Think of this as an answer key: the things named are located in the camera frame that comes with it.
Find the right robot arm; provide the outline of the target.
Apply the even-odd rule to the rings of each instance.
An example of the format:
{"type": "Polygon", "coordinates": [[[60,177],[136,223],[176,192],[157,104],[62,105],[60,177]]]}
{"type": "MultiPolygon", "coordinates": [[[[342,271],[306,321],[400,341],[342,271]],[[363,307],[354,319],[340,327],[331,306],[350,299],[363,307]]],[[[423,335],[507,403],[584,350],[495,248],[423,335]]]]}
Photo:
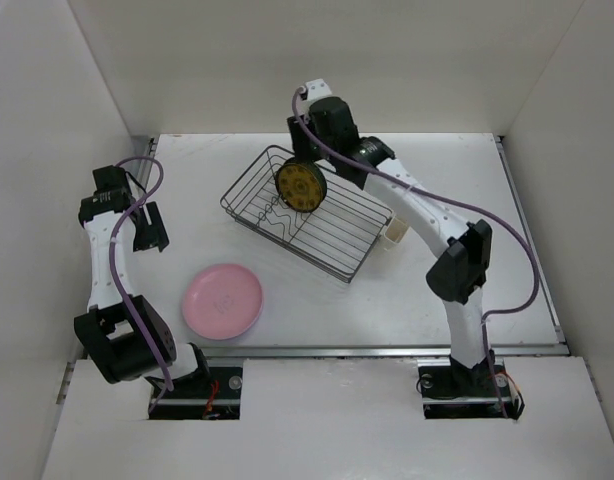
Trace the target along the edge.
{"type": "Polygon", "coordinates": [[[333,95],[299,107],[296,91],[287,125],[294,151],[293,168],[305,180],[283,175],[277,184],[295,209],[313,210],[325,196],[317,161],[329,162],[338,177],[386,204],[425,243],[435,261],[425,276],[444,306],[450,331],[450,381],[464,394],[487,379],[489,342],[483,331],[482,287],[491,256],[493,232],[484,220],[470,222],[426,190],[406,170],[394,150],[375,136],[361,136],[348,104],[333,95]]]}

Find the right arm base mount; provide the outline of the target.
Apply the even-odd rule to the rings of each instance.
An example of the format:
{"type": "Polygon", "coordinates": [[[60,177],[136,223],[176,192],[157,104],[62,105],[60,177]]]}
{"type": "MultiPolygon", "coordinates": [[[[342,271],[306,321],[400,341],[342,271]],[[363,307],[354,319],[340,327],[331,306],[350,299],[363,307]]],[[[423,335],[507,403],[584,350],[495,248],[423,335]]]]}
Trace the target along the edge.
{"type": "Polygon", "coordinates": [[[525,410],[522,393],[505,368],[495,360],[494,374],[483,360],[466,369],[451,357],[418,362],[416,388],[421,394],[427,420],[518,420],[525,410]]]}

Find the pink plate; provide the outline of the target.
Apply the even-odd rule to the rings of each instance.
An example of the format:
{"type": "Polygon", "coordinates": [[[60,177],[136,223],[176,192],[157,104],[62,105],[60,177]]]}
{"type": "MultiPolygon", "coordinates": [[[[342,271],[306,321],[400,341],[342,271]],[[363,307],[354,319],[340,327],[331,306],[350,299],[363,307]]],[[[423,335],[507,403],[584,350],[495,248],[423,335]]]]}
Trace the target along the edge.
{"type": "Polygon", "coordinates": [[[186,325],[209,340],[229,340],[247,332],[264,304],[262,285],[248,268],[215,264],[198,273],[182,300],[186,325]]]}

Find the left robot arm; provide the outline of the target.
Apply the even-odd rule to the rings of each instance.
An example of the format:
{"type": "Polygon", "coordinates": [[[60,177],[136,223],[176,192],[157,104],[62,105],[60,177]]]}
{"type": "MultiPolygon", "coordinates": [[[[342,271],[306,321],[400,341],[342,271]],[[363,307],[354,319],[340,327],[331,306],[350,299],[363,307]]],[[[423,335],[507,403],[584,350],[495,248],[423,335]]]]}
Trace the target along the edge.
{"type": "Polygon", "coordinates": [[[121,165],[96,169],[93,178],[96,189],[78,213],[91,255],[88,304],[74,319],[78,340],[110,384],[145,378],[167,392],[204,394],[211,373],[202,350],[175,341],[131,278],[135,253],[169,244],[157,204],[148,190],[134,195],[138,182],[121,165]]]}

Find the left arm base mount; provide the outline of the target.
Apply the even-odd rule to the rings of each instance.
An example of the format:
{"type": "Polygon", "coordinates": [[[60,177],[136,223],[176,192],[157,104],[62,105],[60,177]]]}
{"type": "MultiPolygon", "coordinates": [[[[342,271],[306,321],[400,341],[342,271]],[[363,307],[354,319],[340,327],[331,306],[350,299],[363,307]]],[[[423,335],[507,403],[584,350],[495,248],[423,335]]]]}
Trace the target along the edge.
{"type": "Polygon", "coordinates": [[[165,391],[159,372],[146,376],[153,388],[149,420],[239,420],[243,387],[243,362],[207,360],[193,344],[180,347],[170,368],[174,390],[165,391]]]}

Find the yellow black plate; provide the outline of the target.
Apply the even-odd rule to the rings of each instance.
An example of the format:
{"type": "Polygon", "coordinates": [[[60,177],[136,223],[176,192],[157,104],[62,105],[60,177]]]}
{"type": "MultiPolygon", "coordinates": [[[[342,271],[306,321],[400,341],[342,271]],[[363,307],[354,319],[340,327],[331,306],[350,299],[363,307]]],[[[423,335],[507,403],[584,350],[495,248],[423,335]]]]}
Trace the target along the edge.
{"type": "Polygon", "coordinates": [[[311,162],[292,157],[281,165],[274,180],[280,199],[299,213],[312,213],[327,196],[326,178],[311,162]]]}

